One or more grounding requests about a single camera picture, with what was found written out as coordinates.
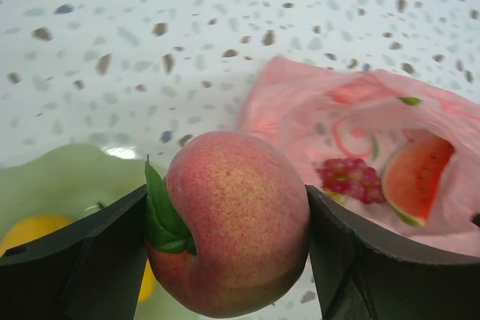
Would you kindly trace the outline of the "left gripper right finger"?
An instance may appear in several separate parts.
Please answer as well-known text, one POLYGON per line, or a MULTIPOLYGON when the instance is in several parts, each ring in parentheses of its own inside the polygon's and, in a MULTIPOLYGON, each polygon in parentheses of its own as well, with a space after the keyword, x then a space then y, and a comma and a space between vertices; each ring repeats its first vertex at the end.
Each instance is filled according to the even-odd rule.
POLYGON ((306 190, 324 319, 479 318, 479 258, 412 241, 306 190))

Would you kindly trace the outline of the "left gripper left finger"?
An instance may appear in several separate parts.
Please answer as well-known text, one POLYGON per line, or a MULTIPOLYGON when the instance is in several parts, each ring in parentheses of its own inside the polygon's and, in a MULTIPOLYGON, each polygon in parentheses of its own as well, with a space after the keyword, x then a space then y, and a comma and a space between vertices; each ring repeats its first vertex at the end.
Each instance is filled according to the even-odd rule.
POLYGON ((146 187, 1 257, 2 319, 131 320, 146 265, 146 187))

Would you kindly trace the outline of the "yellow bell pepper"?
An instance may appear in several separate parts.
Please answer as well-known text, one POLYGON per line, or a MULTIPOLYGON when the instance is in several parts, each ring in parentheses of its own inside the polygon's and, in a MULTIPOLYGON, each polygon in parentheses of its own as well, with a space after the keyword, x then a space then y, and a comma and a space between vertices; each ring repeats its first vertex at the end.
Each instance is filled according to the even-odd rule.
MULTIPOLYGON (((54 214, 41 214, 25 218, 16 223, 1 242, 1 255, 10 248, 42 238, 72 223, 67 217, 54 214)), ((146 262, 138 301, 146 301, 154 291, 155 277, 149 261, 146 262)))

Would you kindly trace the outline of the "watermelon slice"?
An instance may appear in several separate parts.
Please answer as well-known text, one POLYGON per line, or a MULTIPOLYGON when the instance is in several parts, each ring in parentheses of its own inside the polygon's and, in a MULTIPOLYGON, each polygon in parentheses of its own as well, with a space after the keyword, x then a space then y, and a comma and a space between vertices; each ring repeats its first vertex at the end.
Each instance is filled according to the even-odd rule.
POLYGON ((404 146, 389 161, 382 174, 382 194, 406 224, 425 225, 454 153, 449 141, 432 134, 404 146))

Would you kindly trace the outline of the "red fruit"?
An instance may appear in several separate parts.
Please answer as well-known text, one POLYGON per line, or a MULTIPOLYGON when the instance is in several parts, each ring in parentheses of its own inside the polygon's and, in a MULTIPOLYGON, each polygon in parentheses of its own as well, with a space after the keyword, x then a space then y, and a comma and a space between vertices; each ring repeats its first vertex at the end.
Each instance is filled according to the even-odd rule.
POLYGON ((261 139, 204 133, 165 177, 145 165, 145 237, 154 276, 203 316, 242 316, 274 303, 301 276, 310 242, 305 184, 261 139))

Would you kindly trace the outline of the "pink plastic bag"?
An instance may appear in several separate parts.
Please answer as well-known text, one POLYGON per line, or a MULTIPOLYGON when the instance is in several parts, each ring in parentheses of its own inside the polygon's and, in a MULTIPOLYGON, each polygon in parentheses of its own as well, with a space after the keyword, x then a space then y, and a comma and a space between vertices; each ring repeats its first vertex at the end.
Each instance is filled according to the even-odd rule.
POLYGON ((409 142, 428 134, 454 146, 424 226, 406 224, 387 204, 347 209, 414 241, 479 254, 479 105, 450 91, 384 70, 338 73, 275 57, 260 72, 237 120, 239 130, 279 148, 306 184, 315 165, 361 158, 378 171, 409 142))

